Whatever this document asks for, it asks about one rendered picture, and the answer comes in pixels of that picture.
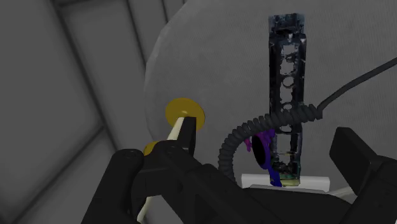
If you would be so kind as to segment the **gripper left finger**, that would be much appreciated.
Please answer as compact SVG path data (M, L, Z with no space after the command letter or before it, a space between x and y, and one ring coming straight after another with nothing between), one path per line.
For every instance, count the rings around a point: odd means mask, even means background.
M193 157L196 119L178 118L175 140L152 152L119 150L109 161L81 224L141 224L148 197L162 196L183 224L245 224L244 192Z

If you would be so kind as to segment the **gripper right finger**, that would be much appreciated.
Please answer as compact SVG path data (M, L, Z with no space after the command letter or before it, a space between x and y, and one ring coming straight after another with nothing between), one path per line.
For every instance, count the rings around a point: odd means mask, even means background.
M339 224L397 222L397 160L376 154L351 128L336 129L330 158L356 200Z

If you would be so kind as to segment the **flat white box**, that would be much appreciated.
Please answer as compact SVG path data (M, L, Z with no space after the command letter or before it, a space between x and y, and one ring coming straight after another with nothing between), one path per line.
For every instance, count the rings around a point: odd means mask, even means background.
M252 185L272 186L268 174L242 174L241 182L243 188L248 188ZM281 184L285 188L321 190L324 192L330 190L329 177L300 176L299 179L281 179Z

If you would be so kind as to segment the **white stick with yellow disc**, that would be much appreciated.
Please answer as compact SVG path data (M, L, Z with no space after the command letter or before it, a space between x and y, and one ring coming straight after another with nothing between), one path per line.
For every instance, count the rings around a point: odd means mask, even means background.
M172 126L167 140L177 140L181 136L181 127L185 117L195 117L196 127L195 131L200 130L205 123L205 113L198 103L188 98L173 99L168 103L165 109L165 117L168 123ZM158 141L148 143L144 148L144 156L149 155ZM137 215L137 221L142 222L149 208L149 204L153 197L148 197L143 205L143 208Z

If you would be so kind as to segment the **purple and blue figure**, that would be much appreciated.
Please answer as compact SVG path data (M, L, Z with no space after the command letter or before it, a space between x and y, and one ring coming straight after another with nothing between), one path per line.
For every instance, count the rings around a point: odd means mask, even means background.
M272 186L282 187L280 175L272 168L270 144L275 136L274 129L259 132L252 137L244 140L248 152L253 151L258 165L263 170L268 170L270 175L270 184Z

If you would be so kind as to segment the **long black remote control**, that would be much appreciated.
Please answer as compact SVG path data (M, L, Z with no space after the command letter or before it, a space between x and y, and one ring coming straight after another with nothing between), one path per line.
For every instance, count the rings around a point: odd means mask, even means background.
M306 35L301 13L273 15L269 26L269 112L284 112L303 104ZM272 168L282 186L299 186L303 128L301 124L276 128L270 147Z

